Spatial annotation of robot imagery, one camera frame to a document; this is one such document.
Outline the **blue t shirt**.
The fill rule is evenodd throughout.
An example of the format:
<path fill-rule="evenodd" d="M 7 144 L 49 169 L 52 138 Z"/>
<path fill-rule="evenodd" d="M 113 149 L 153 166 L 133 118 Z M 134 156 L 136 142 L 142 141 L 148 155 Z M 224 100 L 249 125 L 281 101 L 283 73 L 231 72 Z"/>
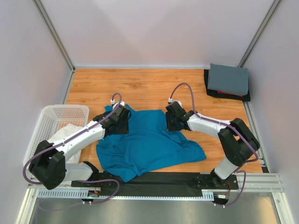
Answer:
<path fill-rule="evenodd" d="M 96 146 L 104 171 L 129 182 L 150 171 L 206 159 L 197 142 L 167 130 L 163 111 L 129 110 L 129 133 L 107 136 Z"/>

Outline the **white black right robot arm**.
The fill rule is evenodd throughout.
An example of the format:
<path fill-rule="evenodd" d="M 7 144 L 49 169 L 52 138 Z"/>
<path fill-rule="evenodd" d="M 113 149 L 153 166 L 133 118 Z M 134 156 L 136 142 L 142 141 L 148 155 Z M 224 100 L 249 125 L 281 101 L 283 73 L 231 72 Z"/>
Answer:
<path fill-rule="evenodd" d="M 186 112 L 177 101 L 166 106 L 165 115 L 169 131 L 201 132 L 219 139 L 225 157 L 208 175 L 208 186 L 222 188 L 236 170 L 252 161 L 251 156 L 258 158 L 260 143 L 242 119 L 227 121 Z"/>

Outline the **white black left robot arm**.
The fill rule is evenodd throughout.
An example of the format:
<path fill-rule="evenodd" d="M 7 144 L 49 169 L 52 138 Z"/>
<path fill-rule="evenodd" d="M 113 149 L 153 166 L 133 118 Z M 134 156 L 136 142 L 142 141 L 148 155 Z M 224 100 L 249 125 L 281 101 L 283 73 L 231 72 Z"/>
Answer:
<path fill-rule="evenodd" d="M 128 134 L 131 111 L 114 105 L 110 113 L 96 116 L 85 127 L 55 142 L 40 142 L 25 168 L 38 180 L 37 184 L 52 190 L 63 182 L 83 182 L 87 187 L 98 183 L 98 169 L 90 162 L 69 163 L 69 159 L 86 146 L 107 136 Z"/>

